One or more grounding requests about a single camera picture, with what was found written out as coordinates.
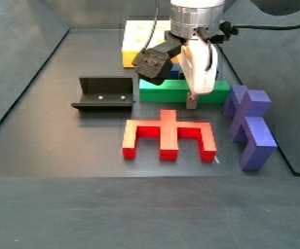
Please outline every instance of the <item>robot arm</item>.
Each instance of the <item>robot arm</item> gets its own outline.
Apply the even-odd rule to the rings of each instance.
[[[252,0],[260,10],[283,16],[300,11],[300,0]],[[223,43],[237,28],[223,22],[225,0],[172,0],[172,32],[165,44],[141,52],[133,62],[140,77],[160,85],[178,62],[189,84],[188,109],[197,106],[199,94],[213,91],[219,53],[212,43]]]

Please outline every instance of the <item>gray table surface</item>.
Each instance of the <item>gray table surface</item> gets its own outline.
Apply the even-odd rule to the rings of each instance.
[[[300,248],[300,178],[279,152],[261,172],[241,172],[221,106],[137,101],[132,114],[157,119],[176,108],[181,120],[212,122],[221,163],[200,162],[192,140],[177,162],[158,161],[154,139],[125,161],[125,117],[72,107],[80,75],[134,76],[122,35],[74,30],[0,126],[0,249]],[[225,64],[223,74],[235,84]],[[195,177],[152,177],[169,175]]]
[[[203,104],[185,110],[184,103],[140,103],[133,69],[122,67],[122,30],[74,30],[40,73],[22,101],[0,126],[0,176],[110,177],[244,175],[239,158],[244,145],[231,142],[232,119],[223,104]],[[237,81],[221,58],[220,80]],[[177,161],[160,161],[158,139],[140,139],[136,160],[125,160],[122,143],[126,116],[82,114],[72,107],[80,101],[80,76],[130,76],[134,99],[129,118],[157,120],[161,109],[176,109],[181,121],[211,122],[219,155],[201,162],[197,142],[180,140]],[[260,175],[288,174],[275,153]]]

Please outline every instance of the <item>black cable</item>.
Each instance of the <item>black cable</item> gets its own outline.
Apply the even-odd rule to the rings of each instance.
[[[265,29],[265,30],[292,30],[292,29],[299,29],[300,25],[296,26],[259,26],[259,25],[236,25],[235,27],[237,28],[251,28],[251,29]]]
[[[153,39],[153,35],[154,35],[154,32],[156,32],[156,25],[157,25],[157,18],[158,18],[158,12],[160,12],[160,0],[156,0],[156,17],[154,17],[154,24],[153,24],[153,29],[152,29],[152,32],[150,32],[150,36],[148,38],[148,41],[146,41],[146,44],[141,50],[142,53],[145,53],[146,49],[148,49],[148,46],[150,44],[150,41]]]

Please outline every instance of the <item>gray wall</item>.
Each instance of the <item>gray wall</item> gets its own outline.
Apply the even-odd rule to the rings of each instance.
[[[68,31],[41,2],[0,0],[0,121]]]
[[[225,13],[236,24],[300,24],[300,12],[285,17],[264,14],[248,0],[237,0]],[[300,30],[240,30],[225,43],[225,54],[252,89],[265,89],[273,105],[268,113],[275,138],[300,172]]]
[[[153,19],[154,0],[41,0],[72,28],[125,29],[128,19]],[[228,8],[236,0],[227,0]],[[160,1],[160,16],[170,15],[170,0]]]

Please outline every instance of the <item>yellow block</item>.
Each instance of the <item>yellow block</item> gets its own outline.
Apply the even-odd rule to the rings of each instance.
[[[152,28],[153,20],[128,20],[125,24],[125,41],[122,48],[124,55],[124,66],[134,67],[132,62],[142,50],[148,41]],[[165,31],[170,30],[170,21],[158,20],[154,35],[148,48],[156,47],[158,44],[165,42]],[[173,58],[173,63],[178,63],[177,57]]]

